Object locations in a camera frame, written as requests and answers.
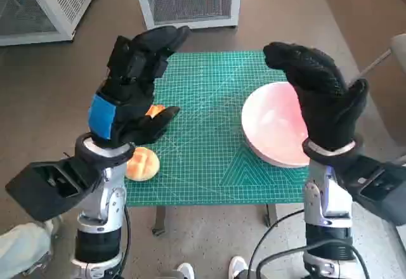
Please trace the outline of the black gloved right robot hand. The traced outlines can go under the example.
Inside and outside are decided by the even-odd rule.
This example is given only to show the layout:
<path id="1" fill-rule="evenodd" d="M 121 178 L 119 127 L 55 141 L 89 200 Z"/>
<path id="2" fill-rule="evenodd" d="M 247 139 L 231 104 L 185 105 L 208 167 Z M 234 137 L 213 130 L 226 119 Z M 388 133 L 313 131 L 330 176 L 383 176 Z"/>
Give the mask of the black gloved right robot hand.
<path id="1" fill-rule="evenodd" d="M 314 144 L 333 152 L 354 141 L 369 93 L 365 79 L 348 86 L 335 61 L 317 48 L 271 42 L 263 52 L 266 65 L 283 71 L 294 88 Z"/>

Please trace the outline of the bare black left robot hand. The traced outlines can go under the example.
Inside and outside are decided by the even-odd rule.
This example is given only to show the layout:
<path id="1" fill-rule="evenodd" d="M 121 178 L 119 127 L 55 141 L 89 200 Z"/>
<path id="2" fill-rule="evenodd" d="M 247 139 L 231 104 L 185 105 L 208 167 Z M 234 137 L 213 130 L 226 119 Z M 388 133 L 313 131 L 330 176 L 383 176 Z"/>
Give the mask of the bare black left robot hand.
<path id="1" fill-rule="evenodd" d="M 190 34 L 187 26 L 166 25 L 130 39 L 118 36 L 108 59 L 107 78 L 97 89 L 88 112 L 93 141 L 118 148 L 126 143 L 155 143 L 180 108 L 170 106 L 149 113 L 154 102 L 155 80 L 161 78 L 168 59 Z"/>

